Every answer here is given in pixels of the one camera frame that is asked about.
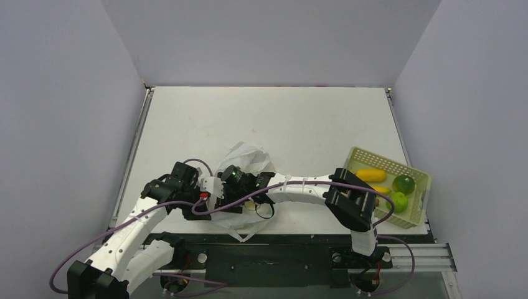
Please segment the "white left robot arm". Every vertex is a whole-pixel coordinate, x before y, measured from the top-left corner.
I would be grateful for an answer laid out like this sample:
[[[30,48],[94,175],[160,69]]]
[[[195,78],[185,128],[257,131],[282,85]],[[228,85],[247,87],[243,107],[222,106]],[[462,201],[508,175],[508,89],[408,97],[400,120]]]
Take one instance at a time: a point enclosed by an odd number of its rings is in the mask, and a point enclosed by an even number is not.
[[[177,162],[170,173],[147,183],[124,222],[101,237],[102,246],[69,266],[68,298],[129,298],[160,268],[187,265],[186,242],[172,233],[159,233],[143,251],[139,247],[175,209],[198,219],[191,207],[200,199],[199,175],[199,169]]]

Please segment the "white plastic bag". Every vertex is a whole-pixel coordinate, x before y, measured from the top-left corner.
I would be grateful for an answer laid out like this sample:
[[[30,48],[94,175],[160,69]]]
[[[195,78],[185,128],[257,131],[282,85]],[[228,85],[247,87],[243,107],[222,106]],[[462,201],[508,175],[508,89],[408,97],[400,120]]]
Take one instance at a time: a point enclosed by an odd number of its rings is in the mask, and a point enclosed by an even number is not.
[[[220,162],[216,172],[220,173],[228,166],[234,165],[245,173],[258,174],[262,171],[273,171],[270,155],[251,143],[239,142]],[[216,212],[211,215],[212,223],[221,227],[235,240],[244,243],[271,222],[265,219],[271,216],[271,209],[263,206],[258,209],[242,209],[241,214]]]

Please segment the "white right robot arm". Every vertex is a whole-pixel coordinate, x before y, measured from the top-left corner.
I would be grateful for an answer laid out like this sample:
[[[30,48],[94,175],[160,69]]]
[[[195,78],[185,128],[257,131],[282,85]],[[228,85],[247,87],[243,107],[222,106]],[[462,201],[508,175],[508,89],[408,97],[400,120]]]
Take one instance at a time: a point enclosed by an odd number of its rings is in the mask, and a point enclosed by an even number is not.
[[[351,257],[360,265],[370,264],[376,257],[374,210],[377,196],[374,190],[345,168],[334,173],[300,177],[274,172],[245,173],[231,165],[215,179],[203,179],[204,191],[208,184],[216,198],[215,208],[233,211],[245,201],[275,205],[301,202],[327,207],[337,221],[351,232]]]

